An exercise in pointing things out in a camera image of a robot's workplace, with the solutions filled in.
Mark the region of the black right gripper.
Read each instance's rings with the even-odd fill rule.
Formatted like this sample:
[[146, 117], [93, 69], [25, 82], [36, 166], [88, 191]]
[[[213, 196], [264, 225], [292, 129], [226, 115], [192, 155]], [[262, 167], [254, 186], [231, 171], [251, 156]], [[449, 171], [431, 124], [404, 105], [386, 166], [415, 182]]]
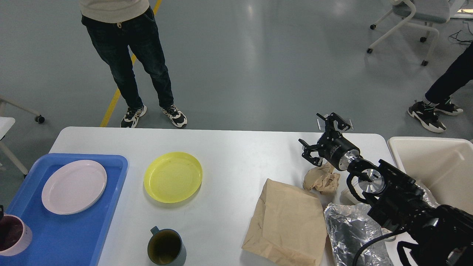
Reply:
[[360, 158], [360, 150], [343, 136], [343, 132], [352, 128], [352, 124], [345, 121], [336, 113], [322, 115], [317, 113], [324, 123], [324, 133], [317, 144], [309, 145], [303, 139], [301, 156], [316, 167], [321, 167], [326, 159], [339, 171], [347, 171], [351, 162]]

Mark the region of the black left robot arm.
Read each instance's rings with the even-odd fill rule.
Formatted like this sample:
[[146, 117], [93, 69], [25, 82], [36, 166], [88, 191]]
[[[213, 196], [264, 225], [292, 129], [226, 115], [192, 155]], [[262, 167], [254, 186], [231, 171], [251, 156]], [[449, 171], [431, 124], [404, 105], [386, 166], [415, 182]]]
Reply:
[[4, 206], [0, 205], [0, 249], [3, 249], [4, 245], [4, 239], [5, 239], [5, 231], [4, 231], [4, 225], [2, 224], [2, 220], [4, 218]]

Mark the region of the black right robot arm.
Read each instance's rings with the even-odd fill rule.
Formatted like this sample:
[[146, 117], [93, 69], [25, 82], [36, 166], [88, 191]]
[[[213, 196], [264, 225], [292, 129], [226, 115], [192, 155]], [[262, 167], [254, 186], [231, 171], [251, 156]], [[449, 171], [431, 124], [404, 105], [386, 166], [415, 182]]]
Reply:
[[471, 266], [473, 259], [472, 215], [441, 204], [431, 207], [424, 201], [424, 192], [413, 178], [380, 160], [375, 166], [365, 160], [360, 150], [342, 133], [350, 124], [336, 113], [317, 114], [325, 122], [325, 132], [314, 145], [303, 145], [302, 157], [320, 167], [326, 159], [339, 171], [347, 171], [350, 193], [358, 201], [369, 204], [368, 215], [389, 234], [377, 237], [358, 249], [352, 265], [372, 244], [407, 232], [415, 243], [399, 241], [397, 253], [404, 266], [409, 265], [405, 249], [419, 266]]

